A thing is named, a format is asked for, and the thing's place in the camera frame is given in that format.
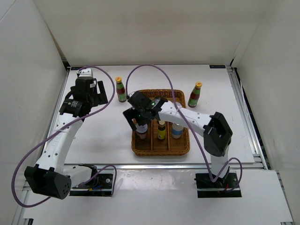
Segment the silver-lid bead jar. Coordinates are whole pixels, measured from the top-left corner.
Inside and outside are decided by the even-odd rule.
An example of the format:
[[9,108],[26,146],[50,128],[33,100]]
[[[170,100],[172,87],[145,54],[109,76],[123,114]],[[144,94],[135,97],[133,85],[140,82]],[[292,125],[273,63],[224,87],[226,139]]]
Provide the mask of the silver-lid bead jar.
[[171,129],[171,136],[174,139],[179,139],[182,136],[183,133],[183,126],[173,123],[172,124],[172,129]]

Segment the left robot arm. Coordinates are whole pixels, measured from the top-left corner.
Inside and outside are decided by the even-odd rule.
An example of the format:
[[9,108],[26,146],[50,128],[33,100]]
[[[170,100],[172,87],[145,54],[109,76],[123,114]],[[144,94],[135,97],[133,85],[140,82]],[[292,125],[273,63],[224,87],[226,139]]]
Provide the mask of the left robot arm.
[[78,77],[63,100],[56,122],[57,135],[51,138],[34,166],[25,169],[24,176],[35,194],[58,199],[67,197],[71,188],[83,183],[92,188],[98,183],[93,165],[64,167],[75,134],[93,107],[107,104],[102,81]]

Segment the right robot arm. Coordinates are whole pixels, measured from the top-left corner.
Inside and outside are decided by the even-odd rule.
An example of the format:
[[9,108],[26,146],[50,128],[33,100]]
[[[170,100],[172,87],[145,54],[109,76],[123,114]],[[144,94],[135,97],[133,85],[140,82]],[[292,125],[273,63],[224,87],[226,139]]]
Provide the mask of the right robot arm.
[[133,92],[127,96],[131,107],[123,112],[133,131],[135,122],[139,126],[148,124],[153,119],[171,122],[190,129],[192,134],[203,138],[204,146],[200,146],[210,154],[211,166],[208,166],[209,178],[215,187],[222,187],[228,180],[228,149],[233,132],[223,114],[202,114],[186,108],[179,108],[176,103],[163,97],[150,99],[141,92]]

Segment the white-lid brown jar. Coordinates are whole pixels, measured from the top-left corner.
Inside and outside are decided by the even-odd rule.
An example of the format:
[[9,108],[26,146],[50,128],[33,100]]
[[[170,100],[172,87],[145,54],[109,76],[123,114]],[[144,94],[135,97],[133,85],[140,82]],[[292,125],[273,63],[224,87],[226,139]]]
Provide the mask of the white-lid brown jar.
[[147,131],[148,131],[148,125],[147,124],[145,124],[145,125],[138,125],[136,123],[135,126],[136,126],[135,133],[136,133],[137,138],[140,139],[140,140],[146,139],[146,137],[147,137]]

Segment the small yellow bottle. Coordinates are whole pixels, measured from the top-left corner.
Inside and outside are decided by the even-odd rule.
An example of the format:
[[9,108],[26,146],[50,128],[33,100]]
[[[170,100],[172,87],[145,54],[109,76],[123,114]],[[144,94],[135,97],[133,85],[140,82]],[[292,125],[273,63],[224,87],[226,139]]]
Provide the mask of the small yellow bottle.
[[164,140],[166,136],[166,126],[165,126],[165,121],[160,120],[158,122],[158,128],[157,128],[157,138],[159,140]]

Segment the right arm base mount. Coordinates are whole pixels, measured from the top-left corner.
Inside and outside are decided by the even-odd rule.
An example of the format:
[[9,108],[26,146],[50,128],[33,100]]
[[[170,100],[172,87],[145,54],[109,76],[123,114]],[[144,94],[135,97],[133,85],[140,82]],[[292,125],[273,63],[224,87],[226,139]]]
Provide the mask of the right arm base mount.
[[208,173],[196,173],[195,178],[198,198],[239,198],[242,197],[238,177],[230,172],[225,178],[212,182]]

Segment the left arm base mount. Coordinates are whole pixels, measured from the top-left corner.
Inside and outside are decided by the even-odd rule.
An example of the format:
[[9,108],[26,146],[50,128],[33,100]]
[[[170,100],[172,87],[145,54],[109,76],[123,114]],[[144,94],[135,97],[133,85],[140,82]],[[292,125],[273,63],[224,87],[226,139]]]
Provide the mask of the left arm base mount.
[[94,197],[112,197],[115,191],[117,178],[117,168],[114,165],[106,165],[98,169],[95,165],[79,164],[74,169],[91,170],[92,180],[84,180],[80,184],[71,188],[70,196],[94,196]]

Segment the red sauce bottle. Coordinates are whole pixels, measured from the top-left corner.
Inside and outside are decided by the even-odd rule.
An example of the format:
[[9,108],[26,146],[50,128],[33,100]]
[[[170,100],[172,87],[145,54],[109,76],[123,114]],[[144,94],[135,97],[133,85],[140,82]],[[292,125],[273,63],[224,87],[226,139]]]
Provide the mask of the red sauce bottle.
[[122,78],[120,76],[117,76],[115,78],[115,81],[116,81],[116,93],[117,93],[118,101],[122,103],[126,102],[127,96],[126,96],[126,90],[124,84],[122,82]]
[[202,87],[202,82],[196,82],[195,86],[190,94],[189,100],[188,100],[188,106],[191,108],[194,108],[197,106],[200,93],[201,93],[201,87]]

